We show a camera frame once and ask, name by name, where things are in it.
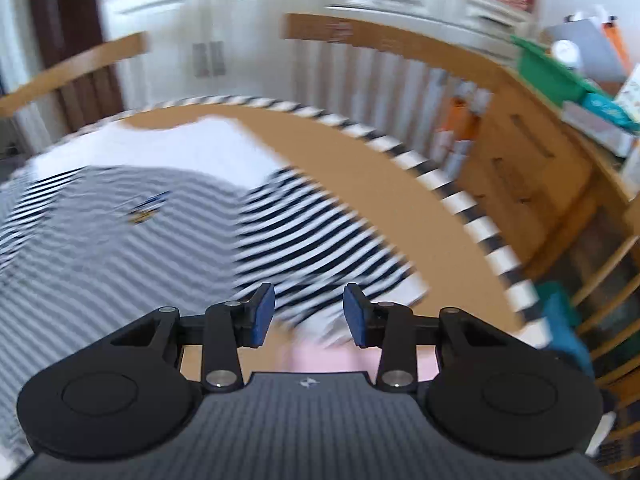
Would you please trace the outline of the black white striped sweater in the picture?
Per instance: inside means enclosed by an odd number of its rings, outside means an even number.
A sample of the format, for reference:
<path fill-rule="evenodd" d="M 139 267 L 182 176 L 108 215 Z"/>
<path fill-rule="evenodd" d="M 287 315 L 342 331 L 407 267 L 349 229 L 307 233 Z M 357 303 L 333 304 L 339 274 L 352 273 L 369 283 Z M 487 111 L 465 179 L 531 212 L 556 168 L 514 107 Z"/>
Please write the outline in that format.
<path fill-rule="evenodd" d="M 280 322 L 342 341 L 349 283 L 414 304 L 427 284 L 376 229 L 253 136 L 209 116 L 112 122 L 1 187 L 1 470 L 29 458 L 15 403 L 48 365 L 160 307 L 276 291 Z"/>

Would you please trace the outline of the folded pink cloth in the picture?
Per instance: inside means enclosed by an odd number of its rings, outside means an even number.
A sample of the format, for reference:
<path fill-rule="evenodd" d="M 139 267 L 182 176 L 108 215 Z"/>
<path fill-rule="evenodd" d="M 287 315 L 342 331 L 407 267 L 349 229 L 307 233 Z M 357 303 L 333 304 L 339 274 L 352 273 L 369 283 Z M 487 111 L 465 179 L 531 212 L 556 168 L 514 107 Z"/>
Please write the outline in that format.
<path fill-rule="evenodd" d="M 294 342 L 285 352 L 283 363 L 289 372 L 367 372 L 370 378 L 374 379 L 380 357 L 380 349 L 360 349 L 352 342 L 333 347 L 322 347 L 311 342 Z"/>

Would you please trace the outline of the wooden sideboard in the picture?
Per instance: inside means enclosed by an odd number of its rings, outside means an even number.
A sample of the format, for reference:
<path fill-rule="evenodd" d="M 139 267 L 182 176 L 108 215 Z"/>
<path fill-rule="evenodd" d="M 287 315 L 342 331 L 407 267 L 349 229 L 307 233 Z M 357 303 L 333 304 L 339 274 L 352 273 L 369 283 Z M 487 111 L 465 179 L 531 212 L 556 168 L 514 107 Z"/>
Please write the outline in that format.
<path fill-rule="evenodd" d="M 508 68 L 498 69 L 458 183 L 530 278 L 541 278 L 599 210 L 620 223 L 634 198 L 612 158 Z"/>

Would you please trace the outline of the wooden chair right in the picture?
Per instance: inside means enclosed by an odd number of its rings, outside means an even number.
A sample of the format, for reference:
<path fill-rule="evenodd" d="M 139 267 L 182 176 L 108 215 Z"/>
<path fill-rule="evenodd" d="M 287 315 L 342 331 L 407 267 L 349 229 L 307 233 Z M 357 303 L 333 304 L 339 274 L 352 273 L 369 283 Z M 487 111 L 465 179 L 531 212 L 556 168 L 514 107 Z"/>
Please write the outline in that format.
<path fill-rule="evenodd" d="M 614 396 L 613 427 L 597 452 L 616 479 L 639 477 L 639 201 L 623 213 L 620 244 L 572 298 L 597 385 Z"/>

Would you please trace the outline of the wooden chair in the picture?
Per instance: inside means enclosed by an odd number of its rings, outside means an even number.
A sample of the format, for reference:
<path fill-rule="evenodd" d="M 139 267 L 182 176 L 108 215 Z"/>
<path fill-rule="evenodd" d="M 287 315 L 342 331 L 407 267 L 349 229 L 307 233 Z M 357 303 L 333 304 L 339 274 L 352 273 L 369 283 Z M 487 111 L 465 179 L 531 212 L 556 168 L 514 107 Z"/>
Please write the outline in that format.
<path fill-rule="evenodd" d="M 597 385 L 614 396 L 613 427 L 597 452 L 616 479 L 639 477 L 639 201 L 623 213 L 620 244 L 572 298 Z"/>
<path fill-rule="evenodd" d="M 503 68 L 486 56 L 393 26 L 289 13 L 295 101 L 380 129 L 421 155 L 456 100 L 475 104 Z"/>
<path fill-rule="evenodd" d="M 10 118 L 21 108 L 56 94 L 70 128 L 88 126 L 93 119 L 124 109 L 112 66 L 148 50 L 144 32 L 104 42 L 44 70 L 28 84 L 1 99 L 1 117 Z"/>

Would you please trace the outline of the wooden chair middle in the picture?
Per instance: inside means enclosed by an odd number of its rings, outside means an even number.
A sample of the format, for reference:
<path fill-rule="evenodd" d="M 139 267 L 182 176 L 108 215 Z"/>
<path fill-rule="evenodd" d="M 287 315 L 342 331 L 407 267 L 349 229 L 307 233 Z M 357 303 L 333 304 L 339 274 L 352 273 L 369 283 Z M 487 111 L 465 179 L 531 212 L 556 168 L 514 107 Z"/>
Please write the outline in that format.
<path fill-rule="evenodd" d="M 486 56 L 393 26 L 289 13 L 295 101 L 380 129 L 421 155 L 456 100 L 475 104 L 503 68 Z"/>

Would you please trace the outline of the white cabinet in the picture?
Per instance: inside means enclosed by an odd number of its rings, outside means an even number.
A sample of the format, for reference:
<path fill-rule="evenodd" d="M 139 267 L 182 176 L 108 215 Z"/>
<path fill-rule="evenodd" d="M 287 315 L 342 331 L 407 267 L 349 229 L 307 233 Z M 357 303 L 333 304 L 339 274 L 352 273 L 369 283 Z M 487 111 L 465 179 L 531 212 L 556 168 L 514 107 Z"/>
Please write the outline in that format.
<path fill-rule="evenodd" d="M 103 36 L 145 34 L 148 50 L 122 62 L 127 107 L 189 96 L 244 94 L 292 98 L 292 46 L 285 14 L 356 18 L 414 30 L 508 64 L 513 35 L 535 17 L 500 0 L 99 0 Z"/>

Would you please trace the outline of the wooden chair left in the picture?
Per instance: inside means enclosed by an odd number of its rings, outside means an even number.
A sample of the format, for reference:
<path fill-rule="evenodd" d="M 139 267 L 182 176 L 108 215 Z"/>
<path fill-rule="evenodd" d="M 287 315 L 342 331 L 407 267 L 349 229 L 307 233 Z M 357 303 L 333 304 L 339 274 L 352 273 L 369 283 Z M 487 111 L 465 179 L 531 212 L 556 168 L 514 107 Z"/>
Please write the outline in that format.
<path fill-rule="evenodd" d="M 1 117 L 10 118 L 21 108 L 56 94 L 70 128 L 88 126 L 93 119 L 124 109 L 112 66 L 148 50 L 144 32 L 104 42 L 44 70 L 28 84 L 1 99 Z"/>

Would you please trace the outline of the green plastic tray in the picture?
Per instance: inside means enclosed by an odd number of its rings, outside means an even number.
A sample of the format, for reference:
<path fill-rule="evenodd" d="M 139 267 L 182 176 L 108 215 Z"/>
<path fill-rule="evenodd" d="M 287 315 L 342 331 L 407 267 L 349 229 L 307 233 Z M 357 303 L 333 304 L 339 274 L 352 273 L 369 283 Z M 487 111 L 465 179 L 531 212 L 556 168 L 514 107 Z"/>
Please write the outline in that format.
<path fill-rule="evenodd" d="M 586 78 L 555 61 L 536 42 L 515 35 L 511 36 L 511 42 L 520 49 L 520 77 L 554 105 L 561 107 L 565 101 L 580 103 L 589 93 L 608 97 Z"/>

